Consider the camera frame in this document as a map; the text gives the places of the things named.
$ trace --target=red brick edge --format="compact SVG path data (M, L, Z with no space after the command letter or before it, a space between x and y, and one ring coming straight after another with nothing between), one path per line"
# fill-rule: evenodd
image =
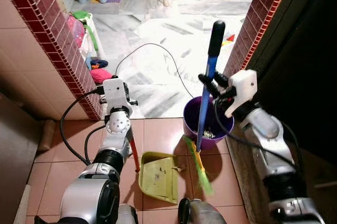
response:
M281 0L253 0L236 39L224 74L231 76L247 67Z
M56 0L12 2L73 95L77 98L95 89L95 83ZM102 108L98 95L82 99L80 105L90 119L100 119Z

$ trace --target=green object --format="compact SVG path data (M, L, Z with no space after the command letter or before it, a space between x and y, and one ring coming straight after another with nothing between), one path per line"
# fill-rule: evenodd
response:
M195 167L198 172L198 177L199 177L199 183L202 187L202 189L205 191L207 195L212 195L214 193L212 185L207 177L206 171L204 166L202 165L201 158L200 158L200 153L196 151L196 146L194 141L187 137L183 136L183 139L186 141L187 147L189 149L189 152L192 154L194 162L195 162Z
M178 172L176 156L159 152L145 152L141 159L138 184L142 192L152 198L178 204Z
M87 11L77 11L77 12L73 12L72 14L73 14L74 18L76 18L77 20L80 20L83 23L84 28L88 30L90 38L91 38L91 40L94 44L95 51L98 51L97 41L96 41L95 35L93 33L93 30L91 29L90 26L87 25L87 21L90 18L92 18L92 14L90 14Z

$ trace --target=broom bristles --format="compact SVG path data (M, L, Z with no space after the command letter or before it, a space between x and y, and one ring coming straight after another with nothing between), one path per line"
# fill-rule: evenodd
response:
M209 179L206 175L205 169L202 169L203 167L200 167L200 164L197 161L196 155L199 154L199 153L194 151L194 149L195 149L193 147L194 142L190 138L188 138L187 136L184 136L184 140L186 141L186 144L187 144L187 147L188 147L189 151L193 155L196 170L198 172L199 183L200 183L202 189L205 191L205 193L207 195L212 195L214 191L213 191L212 185L211 185L211 183L210 183L210 181L209 181Z

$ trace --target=purple bucket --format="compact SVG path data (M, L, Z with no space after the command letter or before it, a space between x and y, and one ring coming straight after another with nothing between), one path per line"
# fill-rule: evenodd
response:
M201 149L211 149L214 147L221 139L226 136L226 133L221 129L215 118L214 105L212 104L212 98L210 98L209 105L207 108L207 115L205 121L205 129L210 129L215 135L215 138L202 138ZM198 124L199 124L199 113L201 105L201 96L191 99L184 109L183 119L184 119L184 134L196 141ZM227 118L224 115L223 110L218 108L218 115L220 121L226 127L226 129L231 132L234 127L234 118Z

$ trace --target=white marble floor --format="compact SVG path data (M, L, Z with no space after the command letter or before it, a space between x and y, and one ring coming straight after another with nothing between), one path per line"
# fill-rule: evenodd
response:
M251 0L121 0L120 3L75 3L73 11L93 13L108 71L137 47L156 43L174 57L182 80L193 96L202 93L197 75L206 68L212 25L226 23L224 38L238 34ZM233 43L223 46L217 63L222 72ZM182 117L191 99L176 72L170 55L162 48L146 45L118 68L118 76L129 86L130 97L138 100L132 118Z

